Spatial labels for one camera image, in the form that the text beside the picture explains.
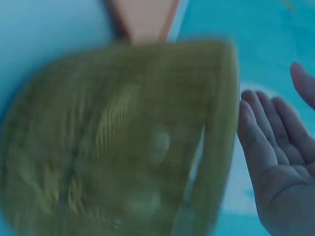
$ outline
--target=human hand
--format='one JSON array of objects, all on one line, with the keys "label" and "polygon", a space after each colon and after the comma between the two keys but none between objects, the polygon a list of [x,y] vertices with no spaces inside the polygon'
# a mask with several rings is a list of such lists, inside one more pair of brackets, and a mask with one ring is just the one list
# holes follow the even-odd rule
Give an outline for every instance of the human hand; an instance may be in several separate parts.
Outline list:
[{"label": "human hand", "polygon": [[[315,78],[290,68],[293,84],[315,109]],[[281,98],[245,91],[238,136],[262,225],[271,235],[315,235],[315,139]]]}]

